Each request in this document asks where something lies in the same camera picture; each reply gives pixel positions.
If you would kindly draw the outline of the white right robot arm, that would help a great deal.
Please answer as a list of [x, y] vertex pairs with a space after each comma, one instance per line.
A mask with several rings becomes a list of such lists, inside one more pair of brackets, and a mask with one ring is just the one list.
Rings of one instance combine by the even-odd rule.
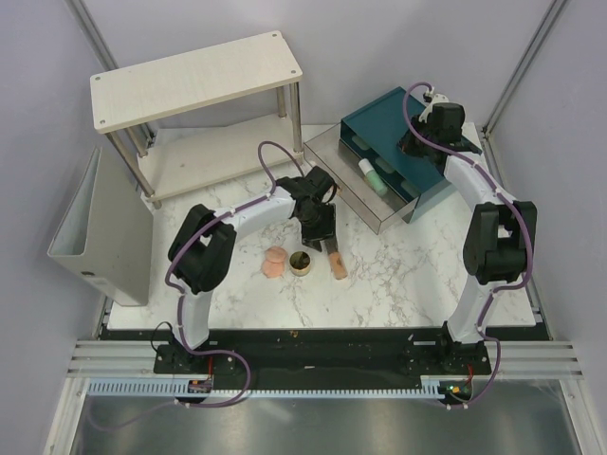
[[444, 95], [427, 95], [421, 114], [405, 117], [408, 130], [397, 143], [404, 155], [437, 169], [471, 210], [463, 261], [464, 291], [446, 322], [451, 340], [434, 349], [436, 366], [456, 373], [469, 361], [465, 345], [486, 338], [487, 317], [498, 293], [519, 289], [532, 265], [537, 208], [517, 201], [483, 166], [463, 138], [464, 107]]

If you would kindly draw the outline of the gold cream jar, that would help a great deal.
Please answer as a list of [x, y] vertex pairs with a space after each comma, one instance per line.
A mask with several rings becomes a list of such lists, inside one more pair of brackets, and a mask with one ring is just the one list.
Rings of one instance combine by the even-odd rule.
[[288, 264], [295, 276], [303, 277], [311, 270], [311, 257], [305, 251], [296, 251], [289, 257]]

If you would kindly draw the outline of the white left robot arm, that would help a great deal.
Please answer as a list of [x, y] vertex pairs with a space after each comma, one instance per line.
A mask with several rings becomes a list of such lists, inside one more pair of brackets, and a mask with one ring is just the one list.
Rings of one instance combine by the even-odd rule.
[[283, 177], [267, 193], [227, 209], [199, 204], [188, 212], [168, 252], [171, 261], [165, 282], [179, 293], [175, 337], [181, 343], [175, 362], [197, 373], [208, 362], [202, 345], [208, 326], [214, 289], [230, 270], [236, 243], [274, 223], [295, 218], [303, 246], [322, 251], [336, 235], [336, 208], [332, 198], [338, 185], [329, 173], [314, 167], [304, 175]]

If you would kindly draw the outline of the pink makeup sponge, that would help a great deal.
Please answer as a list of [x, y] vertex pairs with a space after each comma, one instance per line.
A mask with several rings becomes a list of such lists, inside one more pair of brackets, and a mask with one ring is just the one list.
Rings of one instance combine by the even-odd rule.
[[279, 246], [272, 246], [265, 251], [262, 273], [269, 279], [281, 277], [285, 272], [286, 251]]

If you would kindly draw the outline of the green tube white cap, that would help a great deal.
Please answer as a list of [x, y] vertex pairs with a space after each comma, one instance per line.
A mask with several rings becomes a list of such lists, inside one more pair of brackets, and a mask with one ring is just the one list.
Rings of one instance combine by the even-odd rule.
[[384, 196], [387, 193], [388, 188], [371, 162], [368, 159], [363, 158], [359, 161], [358, 165], [368, 185], [373, 189], [373, 191], [379, 196]]

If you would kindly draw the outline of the clear drawer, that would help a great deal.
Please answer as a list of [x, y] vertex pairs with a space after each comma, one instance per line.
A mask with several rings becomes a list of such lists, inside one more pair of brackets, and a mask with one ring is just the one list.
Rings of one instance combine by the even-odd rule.
[[375, 234], [399, 221], [411, 223], [433, 207], [431, 199], [402, 199], [391, 189], [383, 196], [376, 194], [365, 181], [357, 156], [340, 142], [338, 125], [305, 125], [303, 134], [304, 159], [332, 176], [341, 199]]

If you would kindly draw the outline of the teal drawer cabinet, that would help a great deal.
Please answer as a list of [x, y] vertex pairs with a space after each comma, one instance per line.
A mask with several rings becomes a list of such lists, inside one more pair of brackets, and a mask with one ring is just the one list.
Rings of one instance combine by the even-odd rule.
[[429, 141], [458, 153], [482, 153], [464, 136], [462, 105], [433, 90], [423, 98], [398, 87], [340, 121], [340, 141], [368, 160], [390, 191], [413, 209], [450, 185], [443, 175], [447, 156]]

